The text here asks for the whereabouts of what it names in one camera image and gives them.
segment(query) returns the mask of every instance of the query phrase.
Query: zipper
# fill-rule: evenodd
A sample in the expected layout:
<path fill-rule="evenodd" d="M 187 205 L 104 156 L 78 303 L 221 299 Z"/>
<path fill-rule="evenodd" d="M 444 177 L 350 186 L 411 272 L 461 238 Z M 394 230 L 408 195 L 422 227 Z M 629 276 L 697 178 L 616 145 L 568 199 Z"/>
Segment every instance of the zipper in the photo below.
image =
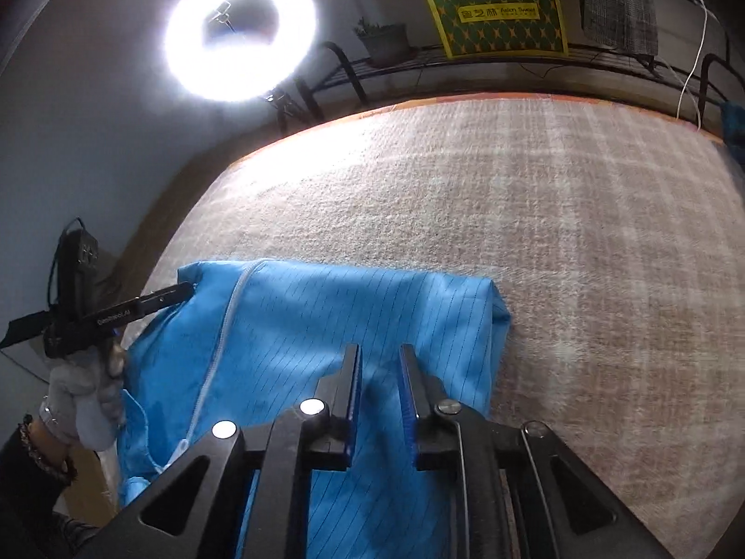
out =
<path fill-rule="evenodd" d="M 232 326 L 233 317 L 236 314 L 237 304 L 238 300 L 241 298 L 241 294 L 243 293 L 243 288 L 248 282 L 249 277 L 265 262 L 269 261 L 270 259 L 259 259 L 258 261 L 254 261 L 251 266 L 249 266 L 243 273 L 241 273 L 241 276 L 238 278 L 236 282 L 236 287 L 233 288 L 232 293 L 230 294 L 230 301 L 228 302 L 228 308 L 225 310 L 225 315 L 223 316 L 223 322 L 220 328 L 220 337 L 217 340 L 217 346 L 215 347 L 215 351 L 212 353 L 212 358 L 210 360 L 210 367 L 207 369 L 207 374 L 204 377 L 204 382 L 202 383 L 202 387 L 199 390 L 199 395 L 196 396 L 196 403 L 194 406 L 194 410 L 191 413 L 191 422 L 189 423 L 189 431 L 187 431 L 186 436 L 184 439 L 181 439 L 178 444 L 176 444 L 176 449 L 174 450 L 174 453 L 170 455 L 169 461 L 166 463 L 165 466 L 163 466 L 159 472 L 163 472 L 167 468 L 169 468 L 170 465 L 172 465 L 178 457 L 180 457 L 181 454 L 183 454 L 186 450 L 189 449 L 189 446 L 191 445 L 191 439 L 194 436 L 194 433 L 196 431 L 196 424 L 199 422 L 199 417 L 202 414 L 202 408 L 204 407 L 204 402 L 207 399 L 207 394 L 210 392 L 210 387 L 212 385 L 212 380 L 215 378 L 215 374 L 217 373 L 217 368 L 220 365 L 220 361 L 223 357 L 223 352 L 225 351 L 225 345 L 227 343 L 228 335 L 230 334 L 230 328 Z"/>

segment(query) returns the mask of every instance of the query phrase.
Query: silver screw head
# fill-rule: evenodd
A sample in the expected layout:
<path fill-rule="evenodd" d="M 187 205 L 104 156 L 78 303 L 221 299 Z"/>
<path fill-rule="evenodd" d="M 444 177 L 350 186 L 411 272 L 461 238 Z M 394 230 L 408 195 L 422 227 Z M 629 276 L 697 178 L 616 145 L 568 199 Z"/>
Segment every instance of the silver screw head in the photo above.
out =
<path fill-rule="evenodd" d="M 315 416 L 316 414 L 320 414 L 323 412 L 323 409 L 325 408 L 325 403 L 321 401 L 320 399 L 316 399 L 315 397 L 312 399 L 306 399 L 304 402 L 300 404 L 300 411 L 303 412 L 306 416 Z"/>
<path fill-rule="evenodd" d="M 550 429 L 539 420 L 530 420 L 530 422 L 525 423 L 525 432 L 529 436 L 541 437 L 548 435 L 550 433 Z"/>
<path fill-rule="evenodd" d="M 236 431 L 236 424 L 231 423 L 229 420 L 221 420 L 212 427 L 212 434 L 215 435 L 217 439 L 227 439 L 230 436 L 235 435 Z"/>
<path fill-rule="evenodd" d="M 463 404 L 460 401 L 457 401 L 457 399 L 442 399 L 442 401 L 437 403 L 437 409 L 443 414 L 452 416 L 463 409 Z"/>

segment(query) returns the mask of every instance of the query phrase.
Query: hand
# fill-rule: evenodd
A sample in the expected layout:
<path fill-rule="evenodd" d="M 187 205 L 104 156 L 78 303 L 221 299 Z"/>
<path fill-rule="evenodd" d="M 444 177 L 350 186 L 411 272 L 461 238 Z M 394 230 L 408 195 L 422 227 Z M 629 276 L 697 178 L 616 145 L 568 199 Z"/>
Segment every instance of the hand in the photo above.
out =
<path fill-rule="evenodd" d="M 96 451 L 114 443 L 124 423 L 121 390 L 126 355 L 117 344 L 107 343 L 70 355 L 51 370 L 39 415 L 57 440 L 67 446 L 79 440 Z"/>

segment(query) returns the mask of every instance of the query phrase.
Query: plant pot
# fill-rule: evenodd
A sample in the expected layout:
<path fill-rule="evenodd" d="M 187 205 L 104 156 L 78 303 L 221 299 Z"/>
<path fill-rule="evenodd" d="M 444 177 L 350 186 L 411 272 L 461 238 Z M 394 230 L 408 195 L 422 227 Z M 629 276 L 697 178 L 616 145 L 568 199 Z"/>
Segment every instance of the plant pot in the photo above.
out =
<path fill-rule="evenodd" d="M 374 67 L 390 67 L 411 58 L 413 50 L 406 37 L 406 25 L 383 25 L 371 35 L 361 35 L 360 40 L 370 54 Z"/>

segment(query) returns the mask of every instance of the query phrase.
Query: blue garment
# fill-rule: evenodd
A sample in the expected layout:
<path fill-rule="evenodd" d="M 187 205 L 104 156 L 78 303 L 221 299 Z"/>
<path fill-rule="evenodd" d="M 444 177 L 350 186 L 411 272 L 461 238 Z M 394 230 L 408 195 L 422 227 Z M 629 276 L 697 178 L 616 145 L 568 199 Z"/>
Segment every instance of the blue garment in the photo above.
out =
<path fill-rule="evenodd" d="M 723 102 L 722 133 L 724 143 L 735 162 L 745 166 L 745 107 L 733 102 Z"/>
<path fill-rule="evenodd" d="M 487 279 L 285 261 L 196 262 L 195 296 L 161 312 L 129 348 L 127 426 L 118 439 L 123 502 L 183 440 L 220 420 L 256 425 L 313 395 L 362 349 L 357 444 L 349 472 L 315 472 L 309 558 L 447 554 L 448 490 L 416 472 L 396 386 L 402 343 L 450 397 L 489 410 L 509 327 Z"/>

